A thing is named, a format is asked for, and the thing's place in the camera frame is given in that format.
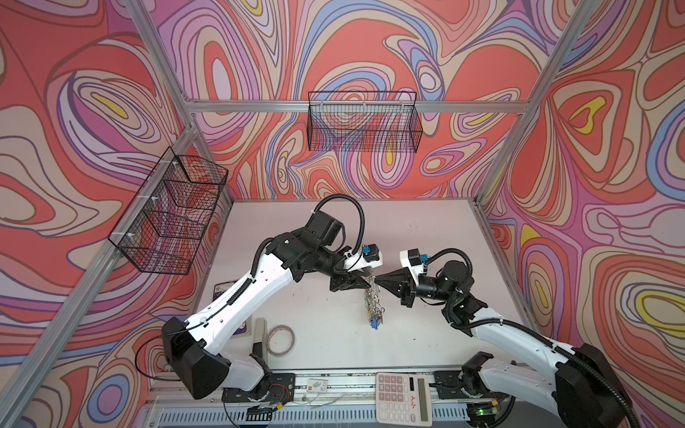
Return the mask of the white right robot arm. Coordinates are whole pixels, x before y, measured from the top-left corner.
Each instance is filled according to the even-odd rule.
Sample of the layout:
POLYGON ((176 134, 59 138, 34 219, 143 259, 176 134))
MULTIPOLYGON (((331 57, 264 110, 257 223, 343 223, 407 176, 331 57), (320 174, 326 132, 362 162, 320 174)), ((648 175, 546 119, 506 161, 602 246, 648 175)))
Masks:
POLYGON ((474 268, 464 251, 448 248, 433 256, 404 251, 401 268, 375 282, 407 308, 420 298, 438 302, 451 328, 513 357, 506 362, 492 353, 476 353, 451 383, 461 394, 522 399, 567 427, 639 426, 633 402, 604 353, 588 343, 574 346, 551 339, 505 319, 474 297, 474 268))

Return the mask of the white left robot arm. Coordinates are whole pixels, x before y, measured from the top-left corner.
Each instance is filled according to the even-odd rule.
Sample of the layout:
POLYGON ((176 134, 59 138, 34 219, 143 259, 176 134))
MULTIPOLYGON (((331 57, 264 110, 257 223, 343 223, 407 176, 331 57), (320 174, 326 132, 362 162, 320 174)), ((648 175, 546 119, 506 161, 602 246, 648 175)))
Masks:
POLYGON ((271 372, 261 356, 230 358, 222 351, 235 331, 272 295, 307 274, 328 277, 331 292, 365 290, 369 282, 363 238, 366 216, 360 203, 347 196, 360 217, 353 247, 331 250, 344 223, 327 212, 330 195, 313 209, 301 228, 265 238, 253 256, 250 270, 231 289, 185 320, 173 317, 162 326, 160 339, 166 362, 193 399, 203 399, 219 388, 238 389, 259 398, 268 394, 271 372))

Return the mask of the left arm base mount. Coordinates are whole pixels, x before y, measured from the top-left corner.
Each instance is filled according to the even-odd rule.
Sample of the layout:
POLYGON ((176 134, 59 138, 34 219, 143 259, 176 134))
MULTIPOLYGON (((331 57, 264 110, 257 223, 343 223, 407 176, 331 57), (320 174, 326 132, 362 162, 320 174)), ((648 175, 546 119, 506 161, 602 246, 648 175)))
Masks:
POLYGON ((249 355, 231 363, 220 386, 221 402, 275 409, 293 401, 295 385, 296 374, 274 372, 263 360, 249 355))

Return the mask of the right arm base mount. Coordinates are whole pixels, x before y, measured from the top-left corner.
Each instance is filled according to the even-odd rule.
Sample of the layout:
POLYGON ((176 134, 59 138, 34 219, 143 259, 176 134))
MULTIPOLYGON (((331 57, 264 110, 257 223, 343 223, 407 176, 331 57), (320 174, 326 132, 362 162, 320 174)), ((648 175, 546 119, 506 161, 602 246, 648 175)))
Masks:
POLYGON ((506 393, 489 390, 480 374, 486 362, 492 362, 491 353, 479 351, 459 370, 435 371, 435 388, 439 399, 475 399, 467 405, 467 422, 471 427, 500 427, 511 415, 517 398, 506 393))

